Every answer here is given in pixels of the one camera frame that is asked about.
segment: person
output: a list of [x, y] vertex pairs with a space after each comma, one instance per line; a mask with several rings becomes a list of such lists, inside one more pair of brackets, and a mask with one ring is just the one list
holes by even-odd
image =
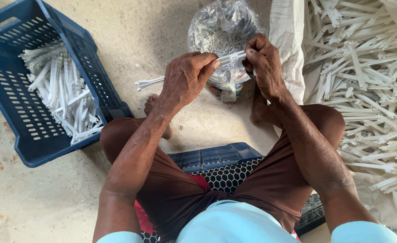
[[206, 192], [159, 147], [169, 121], [195, 99], [220, 62], [213, 53], [188, 53], [166, 68], [163, 90], [151, 96], [144, 119], [115, 119], [101, 131], [113, 164], [99, 196], [93, 242], [138, 243], [137, 200], [161, 242], [298, 242], [290, 233], [314, 189], [333, 243], [395, 243], [359, 202], [353, 178], [336, 148], [345, 123], [334, 108], [299, 106], [288, 92], [278, 50], [262, 34], [246, 46], [244, 66], [256, 69], [250, 119], [282, 128], [278, 142], [243, 183], [228, 194]]

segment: hand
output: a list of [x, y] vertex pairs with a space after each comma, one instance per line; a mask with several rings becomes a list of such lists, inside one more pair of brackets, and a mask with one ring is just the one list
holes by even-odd
[[173, 59], [166, 68], [160, 100], [178, 106], [179, 110], [191, 103], [220, 66], [217, 58], [214, 53], [193, 52]]
[[242, 64], [250, 76], [255, 68], [255, 79], [263, 97], [269, 100], [286, 94], [278, 49], [260, 33], [248, 41], [245, 52], [247, 59]]

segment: foot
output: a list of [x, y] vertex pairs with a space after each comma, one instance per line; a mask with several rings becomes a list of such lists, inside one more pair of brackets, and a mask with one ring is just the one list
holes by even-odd
[[[159, 96], [157, 94], [153, 94], [151, 96], [149, 96], [149, 98], [147, 98], [146, 103], [144, 104], [144, 113], [146, 114], [146, 116], [149, 115], [149, 113], [151, 113], [152, 109], [153, 109], [153, 105], [154, 102], [159, 98]], [[163, 133], [163, 138], [165, 139], [169, 139], [173, 136], [173, 131], [171, 130], [170, 124], [167, 126], [166, 130]]]
[[250, 121], [254, 124], [260, 124], [262, 120], [262, 114], [268, 107], [267, 100], [263, 97], [257, 84], [255, 84], [253, 106], [251, 107]]

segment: blue plastic crate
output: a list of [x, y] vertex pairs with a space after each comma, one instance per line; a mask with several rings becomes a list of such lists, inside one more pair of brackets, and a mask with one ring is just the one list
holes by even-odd
[[168, 155], [185, 173], [219, 168], [242, 160], [263, 157], [247, 143], [234, 143], [225, 146], [195, 150]]
[[15, 150], [27, 167], [37, 167], [99, 140], [99, 133], [71, 146], [71, 137], [55, 123], [36, 92], [29, 92], [30, 74], [18, 57], [62, 39], [94, 99], [103, 124], [134, 117], [120, 100], [90, 33], [41, 0], [18, 0], [0, 9], [0, 110], [16, 136]]

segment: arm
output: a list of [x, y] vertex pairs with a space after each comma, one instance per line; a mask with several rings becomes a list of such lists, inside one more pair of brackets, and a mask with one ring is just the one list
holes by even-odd
[[359, 202], [353, 178], [340, 156], [288, 92], [277, 48], [258, 34], [248, 42], [246, 54], [245, 67], [256, 68], [257, 85], [275, 105], [302, 176], [320, 195], [330, 232], [352, 221], [377, 223]]
[[141, 232], [134, 202], [149, 173], [158, 142], [169, 121], [195, 99], [218, 68], [220, 62], [215, 59], [215, 54], [194, 52], [167, 66], [155, 108], [125, 144], [103, 185], [93, 242], [113, 232]]

